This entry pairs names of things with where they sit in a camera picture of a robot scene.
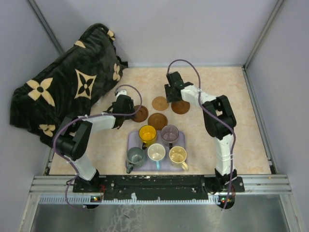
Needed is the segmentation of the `dark brown wooden coaster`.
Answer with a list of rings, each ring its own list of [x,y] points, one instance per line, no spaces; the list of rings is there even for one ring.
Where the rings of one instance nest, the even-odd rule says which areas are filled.
[[[148,118],[148,109],[145,106],[141,106],[140,110],[134,115],[134,117],[131,119],[134,122],[144,122]]]

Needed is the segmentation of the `light woven rattan coaster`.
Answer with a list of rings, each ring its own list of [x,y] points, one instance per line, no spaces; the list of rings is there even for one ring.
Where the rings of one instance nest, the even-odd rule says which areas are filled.
[[[163,97],[163,96],[158,96],[158,97],[155,97],[152,101],[152,107],[155,109],[155,110],[158,110],[158,111],[164,111],[166,109],[168,109],[169,107],[169,103],[167,102],[166,98]]]

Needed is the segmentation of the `cream yellow ceramic mug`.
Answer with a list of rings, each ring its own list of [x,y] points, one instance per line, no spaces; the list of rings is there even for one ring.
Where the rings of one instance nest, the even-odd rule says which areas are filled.
[[[175,168],[182,168],[184,171],[188,171],[189,167],[186,163],[187,152],[181,146],[174,146],[169,151],[169,161]]]

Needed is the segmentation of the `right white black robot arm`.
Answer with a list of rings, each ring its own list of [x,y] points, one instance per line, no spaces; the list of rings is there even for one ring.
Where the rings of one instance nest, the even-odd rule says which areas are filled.
[[[165,84],[167,102],[185,101],[203,110],[206,131],[214,138],[216,145],[216,187],[227,191],[236,178],[231,155],[234,147],[233,131],[236,118],[228,97],[215,97],[207,94],[191,82],[184,82],[178,72],[167,73],[168,83]]]

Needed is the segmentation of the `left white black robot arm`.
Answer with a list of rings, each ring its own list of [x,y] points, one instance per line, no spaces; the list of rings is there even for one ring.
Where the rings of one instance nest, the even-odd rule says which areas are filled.
[[[83,186],[89,191],[94,192],[100,187],[98,171],[85,154],[90,135],[97,131],[120,128],[125,120],[134,117],[134,112],[133,100],[126,91],[121,90],[107,112],[102,112],[98,117],[80,117],[79,121],[76,120],[78,116],[69,114],[60,124],[53,138],[56,144],[54,150],[73,164],[78,177],[84,181]]]

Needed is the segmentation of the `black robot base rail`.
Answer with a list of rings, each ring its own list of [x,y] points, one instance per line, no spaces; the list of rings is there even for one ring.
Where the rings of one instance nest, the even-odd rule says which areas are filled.
[[[215,176],[208,175],[107,175],[86,183],[80,178],[71,184],[74,193],[97,193],[104,200],[207,200],[208,194],[225,193]]]

